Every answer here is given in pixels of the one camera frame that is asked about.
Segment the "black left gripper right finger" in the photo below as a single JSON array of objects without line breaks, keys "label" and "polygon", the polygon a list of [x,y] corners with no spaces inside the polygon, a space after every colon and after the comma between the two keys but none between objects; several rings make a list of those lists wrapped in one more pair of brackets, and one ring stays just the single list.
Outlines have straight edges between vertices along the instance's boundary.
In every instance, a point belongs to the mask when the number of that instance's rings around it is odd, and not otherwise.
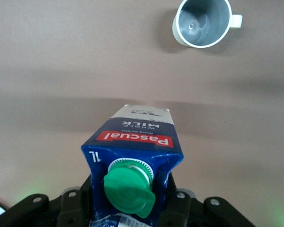
[{"label": "black left gripper right finger", "polygon": [[160,227],[186,227],[193,198],[195,193],[188,189],[177,188],[173,175],[170,174],[164,210],[160,215]]}]

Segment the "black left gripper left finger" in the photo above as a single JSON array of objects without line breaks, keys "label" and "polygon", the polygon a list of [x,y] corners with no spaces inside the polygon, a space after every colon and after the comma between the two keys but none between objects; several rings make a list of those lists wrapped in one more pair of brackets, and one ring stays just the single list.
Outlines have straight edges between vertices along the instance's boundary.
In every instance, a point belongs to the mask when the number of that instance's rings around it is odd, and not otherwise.
[{"label": "black left gripper left finger", "polygon": [[92,216],[91,176],[82,186],[71,187],[61,195],[60,227],[88,227]]}]

